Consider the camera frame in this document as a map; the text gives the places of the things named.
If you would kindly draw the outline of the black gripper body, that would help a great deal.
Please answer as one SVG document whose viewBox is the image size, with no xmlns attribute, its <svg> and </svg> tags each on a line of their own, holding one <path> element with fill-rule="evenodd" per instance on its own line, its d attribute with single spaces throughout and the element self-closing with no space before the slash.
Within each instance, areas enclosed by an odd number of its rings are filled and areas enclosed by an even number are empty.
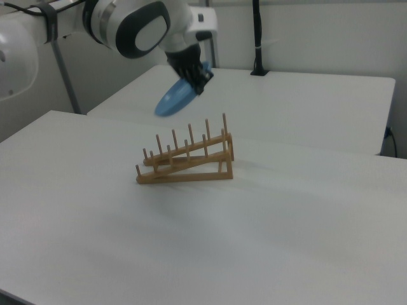
<svg viewBox="0 0 407 305">
<path fill-rule="evenodd" d="M 201 49 L 199 44 L 193 44 L 182 51 L 165 52 L 167 62 L 178 76 L 191 85 L 204 85 L 206 72 L 200 61 Z"/>
</svg>

